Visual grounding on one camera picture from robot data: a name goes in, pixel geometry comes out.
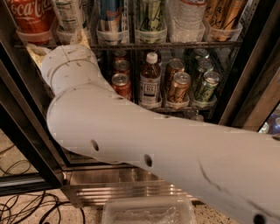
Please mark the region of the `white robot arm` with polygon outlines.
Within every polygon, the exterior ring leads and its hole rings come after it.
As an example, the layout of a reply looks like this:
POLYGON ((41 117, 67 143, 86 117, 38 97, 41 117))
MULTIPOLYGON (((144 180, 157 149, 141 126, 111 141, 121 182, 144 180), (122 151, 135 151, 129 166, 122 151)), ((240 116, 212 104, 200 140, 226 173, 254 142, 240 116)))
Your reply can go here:
POLYGON ((120 96, 88 42, 27 51, 55 96, 47 127, 68 151, 142 168, 241 224, 280 224, 274 136, 160 115, 120 96))

